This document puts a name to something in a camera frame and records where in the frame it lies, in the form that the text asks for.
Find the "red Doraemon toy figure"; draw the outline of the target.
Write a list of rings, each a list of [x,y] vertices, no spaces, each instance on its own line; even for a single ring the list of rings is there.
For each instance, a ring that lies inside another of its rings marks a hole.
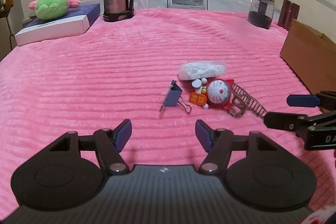
[[[208,81],[206,78],[193,80],[191,85],[195,89],[189,95],[189,102],[201,106],[204,109],[209,107],[229,110],[231,108],[232,87],[234,80],[214,79]]]

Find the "blue binder clip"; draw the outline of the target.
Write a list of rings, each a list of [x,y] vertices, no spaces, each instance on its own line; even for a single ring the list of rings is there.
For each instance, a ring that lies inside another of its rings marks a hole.
[[[162,114],[167,107],[181,106],[186,114],[190,114],[192,107],[183,99],[182,89],[178,86],[176,80],[172,80],[168,88],[165,99],[159,109],[159,114]]]

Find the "clear box of floss picks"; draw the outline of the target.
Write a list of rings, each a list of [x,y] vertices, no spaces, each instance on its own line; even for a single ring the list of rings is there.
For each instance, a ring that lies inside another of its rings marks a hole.
[[[227,73],[224,60],[191,61],[180,66],[178,78],[181,81],[221,76]]]

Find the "metal spring holder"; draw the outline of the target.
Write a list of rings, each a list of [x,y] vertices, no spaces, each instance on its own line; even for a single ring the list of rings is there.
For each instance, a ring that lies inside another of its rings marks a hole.
[[[234,118],[242,117],[247,111],[263,118],[267,113],[266,108],[246,90],[237,84],[232,85],[232,100],[228,114]]]

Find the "brown cardboard box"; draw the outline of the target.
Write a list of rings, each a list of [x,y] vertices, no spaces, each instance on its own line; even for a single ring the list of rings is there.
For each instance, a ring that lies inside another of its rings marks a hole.
[[[280,57],[311,93],[335,91],[335,42],[324,33],[294,20]]]

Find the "clear plastic sheet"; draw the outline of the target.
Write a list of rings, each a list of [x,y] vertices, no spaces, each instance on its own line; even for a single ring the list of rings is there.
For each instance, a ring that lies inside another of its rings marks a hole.
[[[335,0],[289,0],[300,6],[298,21],[324,33],[335,41]],[[283,0],[274,0],[276,10],[281,10]]]

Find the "pink ribbed blanket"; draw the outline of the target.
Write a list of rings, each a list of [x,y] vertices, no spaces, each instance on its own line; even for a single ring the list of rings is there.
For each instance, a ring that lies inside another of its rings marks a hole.
[[[16,47],[1,61],[1,217],[17,208],[10,179],[18,166],[65,132],[91,135],[124,119],[133,126],[122,151],[129,165],[199,166],[206,153],[194,129],[202,119],[236,135],[264,133],[314,170],[310,207],[334,205],[332,151],[305,151],[301,139],[249,112],[236,119],[216,108],[161,108],[182,64],[224,60],[226,77],[267,110],[299,113],[286,98],[307,89],[280,57],[286,36],[243,13],[145,9],[120,22],[99,18],[80,36]]]

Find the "dark red canister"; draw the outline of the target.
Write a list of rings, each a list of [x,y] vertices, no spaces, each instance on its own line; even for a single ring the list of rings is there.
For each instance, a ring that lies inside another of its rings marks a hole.
[[[298,18],[299,9],[300,5],[283,0],[277,25],[289,31],[293,20]]]

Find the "clear dark grinder jar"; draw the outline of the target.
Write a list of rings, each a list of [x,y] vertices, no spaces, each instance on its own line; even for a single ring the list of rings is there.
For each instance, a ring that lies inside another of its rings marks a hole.
[[[274,0],[252,0],[248,22],[250,24],[268,30],[273,20]]]

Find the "blue and white flat box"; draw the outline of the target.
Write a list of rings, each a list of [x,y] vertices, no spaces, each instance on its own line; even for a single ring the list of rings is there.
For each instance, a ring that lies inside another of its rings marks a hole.
[[[69,9],[59,19],[34,19],[15,35],[17,46],[24,46],[43,40],[66,38],[86,33],[100,16],[100,4],[81,5]]]

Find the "green and pink plush toy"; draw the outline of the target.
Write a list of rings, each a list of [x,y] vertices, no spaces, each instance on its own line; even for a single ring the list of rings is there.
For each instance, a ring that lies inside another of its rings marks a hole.
[[[29,9],[35,11],[37,18],[52,20],[64,16],[68,9],[79,7],[79,0],[35,0],[29,4]]]

